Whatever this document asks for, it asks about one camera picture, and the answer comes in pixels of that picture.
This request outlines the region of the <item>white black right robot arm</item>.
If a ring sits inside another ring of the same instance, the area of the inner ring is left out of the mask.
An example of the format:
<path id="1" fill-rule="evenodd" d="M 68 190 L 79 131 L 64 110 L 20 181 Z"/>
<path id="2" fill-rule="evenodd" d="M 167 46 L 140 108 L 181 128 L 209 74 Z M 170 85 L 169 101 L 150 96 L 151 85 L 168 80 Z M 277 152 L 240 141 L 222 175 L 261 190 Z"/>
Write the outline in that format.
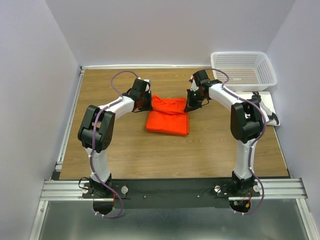
<path id="1" fill-rule="evenodd" d="M 205 69 L 190 77 L 184 112 L 203 106 L 204 100 L 215 100 L 230 111 L 230 132 L 237 141 L 236 165 L 227 191 L 241 196 L 255 185 L 253 162 L 258 140 L 266 131 L 267 121 L 259 99 L 247 100 L 228 89 L 224 82 L 211 80 Z"/>

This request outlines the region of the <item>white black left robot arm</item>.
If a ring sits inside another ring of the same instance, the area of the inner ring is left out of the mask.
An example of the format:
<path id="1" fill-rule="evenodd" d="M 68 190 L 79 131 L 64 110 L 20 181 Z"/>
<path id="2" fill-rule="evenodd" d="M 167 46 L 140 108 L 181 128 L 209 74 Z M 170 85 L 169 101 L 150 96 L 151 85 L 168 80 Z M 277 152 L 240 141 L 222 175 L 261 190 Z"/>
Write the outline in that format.
<path id="1" fill-rule="evenodd" d="M 83 192 L 101 198 L 114 195 L 112 175 L 108 165 L 107 148 L 112 142 L 114 126 L 117 119 L 125 114 L 148 111 L 152 109 L 151 82 L 149 79 L 136 78 L 132 87 L 116 100 L 105 105 L 89 105 L 85 111 L 79 131 L 78 140 L 88 154 L 91 174 L 88 186 Z"/>

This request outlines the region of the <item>orange t shirt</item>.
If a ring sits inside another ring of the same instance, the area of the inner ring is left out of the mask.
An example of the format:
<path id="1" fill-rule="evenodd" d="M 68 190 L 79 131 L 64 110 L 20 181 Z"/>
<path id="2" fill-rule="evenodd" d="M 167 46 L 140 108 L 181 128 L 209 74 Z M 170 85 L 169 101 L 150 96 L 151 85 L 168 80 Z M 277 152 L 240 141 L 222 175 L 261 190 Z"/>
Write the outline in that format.
<path id="1" fill-rule="evenodd" d="M 175 136 L 187 136 L 190 132 L 189 115 L 184 112 L 187 100 L 179 98 L 152 97 L 152 110 L 145 124 L 148 132 Z"/>

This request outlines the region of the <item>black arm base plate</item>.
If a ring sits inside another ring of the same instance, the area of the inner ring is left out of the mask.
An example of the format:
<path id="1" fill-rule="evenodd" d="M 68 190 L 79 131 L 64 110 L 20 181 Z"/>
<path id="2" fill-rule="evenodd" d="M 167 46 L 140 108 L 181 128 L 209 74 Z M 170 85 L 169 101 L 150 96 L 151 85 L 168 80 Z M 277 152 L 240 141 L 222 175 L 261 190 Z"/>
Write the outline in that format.
<path id="1" fill-rule="evenodd" d="M 159 178 L 111 179 L 105 187 L 89 178 L 82 178 L 78 187 L 84 199 L 93 200 L 94 211 L 109 215 L 114 209 L 178 209 L 234 208 L 247 213 L 251 199 L 259 197 L 254 180 L 237 184 L 223 178 Z"/>

